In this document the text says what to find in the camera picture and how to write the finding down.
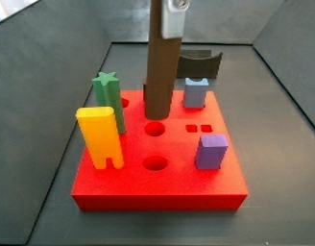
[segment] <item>small square hole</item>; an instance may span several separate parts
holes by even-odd
[[[202,125],[203,133],[213,133],[213,127],[210,125]]]
[[[198,126],[197,125],[186,125],[186,131],[187,131],[187,133],[197,133],[198,132]]]

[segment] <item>tall brown pole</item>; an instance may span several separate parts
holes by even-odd
[[[144,116],[152,120],[170,116],[180,46],[182,38],[162,37],[162,0],[151,0]]]

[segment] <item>red block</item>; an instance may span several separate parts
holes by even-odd
[[[183,91],[175,91],[171,116],[159,121],[144,118],[140,90],[122,91],[122,97],[130,100],[124,108],[127,134],[120,136],[126,164],[119,170],[112,166],[96,170],[84,149],[72,190],[79,208],[238,209],[249,191],[213,92],[203,109],[184,109]],[[206,134],[202,125],[229,140],[219,170],[195,166],[199,139]]]

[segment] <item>table surface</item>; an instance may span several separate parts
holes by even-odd
[[[29,244],[315,244],[314,128],[251,46],[183,48],[225,53],[210,88],[250,189],[241,209],[82,212],[71,197],[84,147],[76,128]],[[103,71],[116,71],[123,89],[142,89],[146,61],[146,44],[115,44]]]

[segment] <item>yellow block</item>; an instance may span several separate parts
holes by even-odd
[[[112,107],[80,108],[76,118],[96,169],[107,168],[107,158],[122,168],[123,154]]]

